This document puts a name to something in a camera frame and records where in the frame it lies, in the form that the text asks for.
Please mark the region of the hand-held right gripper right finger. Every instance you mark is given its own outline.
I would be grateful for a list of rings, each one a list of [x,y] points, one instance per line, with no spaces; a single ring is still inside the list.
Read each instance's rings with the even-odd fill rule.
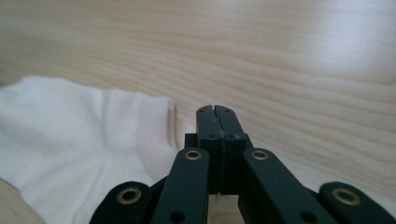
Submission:
[[[235,113],[225,106],[216,105],[220,137],[220,187],[224,195],[236,195],[240,189],[240,161],[251,145]]]

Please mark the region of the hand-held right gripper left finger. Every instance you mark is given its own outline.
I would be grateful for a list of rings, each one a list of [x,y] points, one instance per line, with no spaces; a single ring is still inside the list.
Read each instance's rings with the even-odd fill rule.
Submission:
[[[196,133],[185,134],[184,147],[204,149],[210,156],[208,190],[210,194],[220,193],[221,149],[219,124],[215,108],[206,105],[196,111]]]

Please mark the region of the pale pink sock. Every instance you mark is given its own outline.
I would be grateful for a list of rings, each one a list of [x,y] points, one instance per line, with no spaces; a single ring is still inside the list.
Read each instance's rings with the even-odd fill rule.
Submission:
[[[117,185],[169,173],[174,119],[169,98],[26,77],[0,88],[0,178],[47,224],[89,224]]]

